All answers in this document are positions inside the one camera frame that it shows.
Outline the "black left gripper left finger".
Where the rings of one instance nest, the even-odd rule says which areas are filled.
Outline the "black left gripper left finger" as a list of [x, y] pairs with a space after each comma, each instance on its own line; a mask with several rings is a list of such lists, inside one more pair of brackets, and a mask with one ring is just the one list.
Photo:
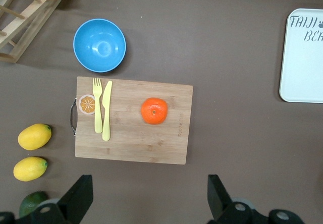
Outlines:
[[57, 203], [39, 206], [19, 223], [80, 223], [92, 202], [92, 176], [82, 175]]

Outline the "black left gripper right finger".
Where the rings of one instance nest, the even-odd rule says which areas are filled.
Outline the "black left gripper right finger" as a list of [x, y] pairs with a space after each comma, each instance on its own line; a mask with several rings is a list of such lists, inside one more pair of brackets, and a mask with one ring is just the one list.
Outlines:
[[267, 223], [250, 201], [231, 198], [218, 175], [208, 175], [207, 201], [212, 214], [208, 223]]

